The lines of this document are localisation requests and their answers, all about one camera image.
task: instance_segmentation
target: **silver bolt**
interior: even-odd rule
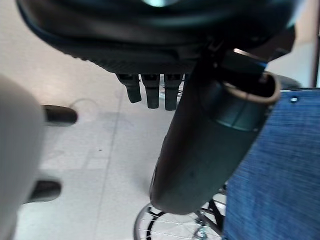
[[[293,96],[293,97],[290,99],[290,102],[293,103],[293,104],[297,103],[298,101],[299,101],[299,98],[296,97],[296,96]]]

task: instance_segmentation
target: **white floor tile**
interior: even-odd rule
[[[24,205],[14,240],[92,240],[105,171],[50,173],[63,180],[62,195],[52,202]]]
[[[148,190],[173,112],[123,101],[101,199],[95,240],[126,240],[149,202]]]

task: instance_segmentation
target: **gray plastic object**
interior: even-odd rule
[[[157,209],[179,215],[198,210],[229,179],[257,138],[281,85],[268,74],[252,84],[237,76],[191,75],[154,171],[150,201]],[[221,81],[228,78],[233,84]]]
[[[0,86],[0,240],[9,240],[38,173],[45,117],[22,87],[1,75]]]

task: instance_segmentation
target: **wheel spoke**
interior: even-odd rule
[[[145,230],[145,229],[139,229],[140,231],[143,231],[143,232],[148,232],[148,230]],[[178,238],[178,239],[191,239],[190,237],[185,237],[185,236],[177,236],[177,235],[173,235],[173,234],[168,234],[168,233],[163,233],[163,232],[158,232],[158,231],[152,231],[153,234],[160,234],[160,235],[165,235],[165,236],[169,236],[169,237],[174,237],[174,238]],[[151,237],[151,235],[148,235],[148,236],[145,236],[145,237],[142,237],[143,239],[146,239],[148,237]]]

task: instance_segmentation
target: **blue denim fabric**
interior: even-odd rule
[[[320,240],[319,89],[282,93],[228,182],[226,206],[228,240]]]

